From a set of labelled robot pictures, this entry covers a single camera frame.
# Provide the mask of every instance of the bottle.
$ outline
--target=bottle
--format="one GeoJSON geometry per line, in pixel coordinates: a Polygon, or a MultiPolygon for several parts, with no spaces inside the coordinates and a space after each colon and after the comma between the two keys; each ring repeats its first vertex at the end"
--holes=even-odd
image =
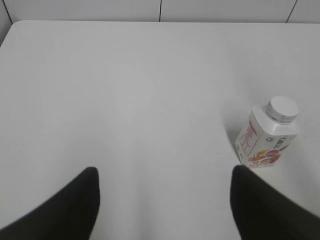
{"type": "Polygon", "coordinates": [[[234,143],[241,164],[249,168],[273,166],[299,133],[298,113],[297,104],[285,96],[255,106],[234,143]]]}

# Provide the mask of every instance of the white wall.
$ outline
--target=white wall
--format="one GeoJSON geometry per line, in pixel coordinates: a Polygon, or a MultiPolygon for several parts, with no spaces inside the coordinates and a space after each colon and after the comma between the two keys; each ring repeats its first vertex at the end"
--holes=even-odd
{"type": "Polygon", "coordinates": [[[11,26],[10,19],[7,15],[3,2],[0,0],[0,45],[5,39],[10,26],[11,26]]]}
{"type": "Polygon", "coordinates": [[[160,0],[5,0],[19,20],[159,21],[160,0]]]}
{"type": "Polygon", "coordinates": [[[320,23],[320,0],[298,0],[289,23],[320,23]]]}
{"type": "Polygon", "coordinates": [[[285,23],[295,1],[162,0],[161,21],[285,23]]]}

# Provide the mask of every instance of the bottle cap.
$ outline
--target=bottle cap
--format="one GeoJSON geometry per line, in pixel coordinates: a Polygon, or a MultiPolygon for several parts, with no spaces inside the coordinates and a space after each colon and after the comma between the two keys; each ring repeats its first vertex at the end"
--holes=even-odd
{"type": "Polygon", "coordinates": [[[266,114],[281,124],[291,123],[299,113],[297,104],[285,96],[274,96],[265,108],[266,114]]]}

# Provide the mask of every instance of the white table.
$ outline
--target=white table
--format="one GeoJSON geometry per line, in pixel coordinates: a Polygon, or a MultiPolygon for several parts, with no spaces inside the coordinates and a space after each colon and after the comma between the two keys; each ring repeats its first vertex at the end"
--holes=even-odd
{"type": "Polygon", "coordinates": [[[254,105],[300,107],[301,134],[254,170],[320,215],[320,25],[20,21],[0,48],[0,228],[86,166],[92,239],[239,240],[230,143],[254,105]]]}

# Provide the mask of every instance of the tile grout line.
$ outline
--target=tile grout line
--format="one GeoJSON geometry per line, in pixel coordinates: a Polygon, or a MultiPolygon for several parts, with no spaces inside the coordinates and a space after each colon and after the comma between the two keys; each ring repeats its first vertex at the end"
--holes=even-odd
{"type": "Polygon", "coordinates": [[[161,8],[162,8],[162,0],[160,0],[159,22],[161,22],[161,8]]]}
{"type": "Polygon", "coordinates": [[[12,19],[11,19],[11,16],[10,16],[10,14],[9,14],[9,12],[8,12],[8,8],[7,8],[7,5],[6,5],[6,3],[5,3],[5,0],[2,0],[2,3],[3,3],[3,5],[4,5],[6,14],[7,14],[8,17],[9,17],[9,20],[10,20],[11,24],[13,24],[12,19]]]}
{"type": "Polygon", "coordinates": [[[289,19],[290,19],[290,17],[291,17],[291,14],[293,13],[293,11],[294,11],[294,9],[295,9],[295,7],[296,7],[297,2],[298,2],[298,0],[295,0],[295,3],[294,3],[294,5],[293,5],[293,7],[292,7],[292,9],[291,9],[291,11],[290,11],[290,14],[289,14],[288,18],[287,18],[286,21],[285,21],[286,24],[288,23],[288,21],[289,21],[289,19]]]}

